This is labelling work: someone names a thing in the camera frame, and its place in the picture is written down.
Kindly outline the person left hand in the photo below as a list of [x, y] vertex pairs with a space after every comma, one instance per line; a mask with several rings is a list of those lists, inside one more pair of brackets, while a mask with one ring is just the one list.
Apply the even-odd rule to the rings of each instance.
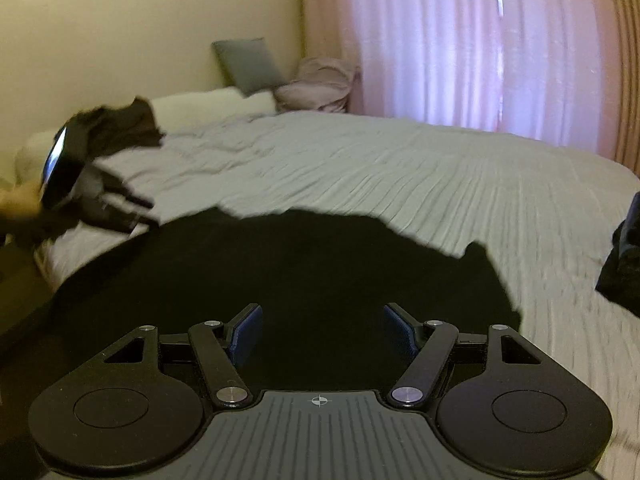
[[25, 250], [33, 250], [46, 240], [56, 240], [78, 223], [65, 209], [43, 208], [38, 180], [1, 191], [1, 236], [9, 237]]

